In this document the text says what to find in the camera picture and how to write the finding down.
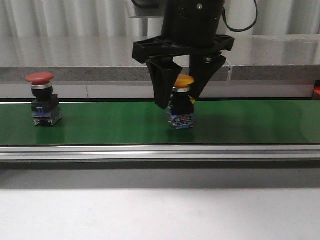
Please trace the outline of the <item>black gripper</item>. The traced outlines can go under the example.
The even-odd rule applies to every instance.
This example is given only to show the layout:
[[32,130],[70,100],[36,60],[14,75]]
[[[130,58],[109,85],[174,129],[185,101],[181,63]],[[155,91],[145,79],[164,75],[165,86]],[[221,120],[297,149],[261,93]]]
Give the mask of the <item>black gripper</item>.
[[183,70],[173,57],[189,56],[189,75],[194,78],[190,96],[198,99],[213,75],[225,64],[220,51],[231,51],[235,39],[218,35],[223,0],[169,0],[161,34],[133,43],[132,57],[146,62],[154,102],[165,110],[175,82]]

